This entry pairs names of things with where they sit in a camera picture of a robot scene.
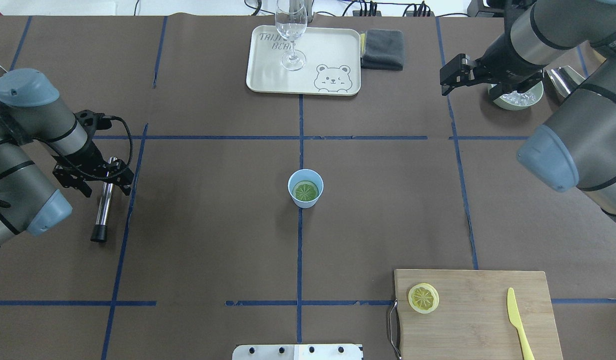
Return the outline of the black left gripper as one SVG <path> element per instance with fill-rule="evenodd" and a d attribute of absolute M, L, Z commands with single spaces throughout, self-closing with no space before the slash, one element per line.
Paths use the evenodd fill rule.
<path fill-rule="evenodd" d="M 52 141 L 53 157 L 57 161 L 52 173 L 59 184 L 64 188 L 77 189 L 88 198 L 92 189 L 87 182 L 96 180 L 117 186 L 128 196 L 134 180 L 134 173 L 130 169 L 133 146 L 130 146 L 127 162 L 117 159 L 108 163 L 93 141 L 94 134 L 99 130 L 110 129 L 113 121 L 123 124 L 127 138 L 130 139 L 125 120 L 90 110 L 75 112 L 74 117 L 75 123 L 70 130 Z"/>

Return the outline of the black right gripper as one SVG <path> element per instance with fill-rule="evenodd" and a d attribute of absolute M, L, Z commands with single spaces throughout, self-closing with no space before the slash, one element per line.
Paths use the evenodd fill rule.
<path fill-rule="evenodd" d="M 478 59 L 458 54 L 440 69 L 442 95 L 459 87 L 495 85 L 489 98 L 495 100 L 511 92 L 527 92 L 540 82 L 545 66 L 522 58 L 510 38 L 497 38 Z"/>

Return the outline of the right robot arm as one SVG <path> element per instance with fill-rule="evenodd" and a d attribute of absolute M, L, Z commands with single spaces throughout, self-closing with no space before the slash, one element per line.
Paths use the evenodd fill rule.
<path fill-rule="evenodd" d="M 616 223 L 616 0 L 507 0 L 505 30 L 478 59 L 440 69 L 443 96 L 491 84 L 490 99 L 526 92 L 543 70 L 588 42 L 605 61 L 539 126 L 517 160 L 558 192 L 577 188 Z"/>

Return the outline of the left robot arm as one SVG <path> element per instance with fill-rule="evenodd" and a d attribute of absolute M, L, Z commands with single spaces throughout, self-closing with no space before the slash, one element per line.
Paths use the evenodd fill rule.
<path fill-rule="evenodd" d="M 87 198 L 89 182 L 130 194 L 130 161 L 107 162 L 93 141 L 120 117 L 72 112 L 46 75 L 21 68 L 0 76 L 0 248 L 27 232 L 40 235 L 72 212 L 62 188 Z"/>

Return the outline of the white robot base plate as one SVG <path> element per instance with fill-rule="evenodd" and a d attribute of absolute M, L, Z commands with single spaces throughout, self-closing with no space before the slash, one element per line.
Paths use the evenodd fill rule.
<path fill-rule="evenodd" d="M 232 353 L 234 360 L 363 360 L 360 344 L 242 344 Z"/>

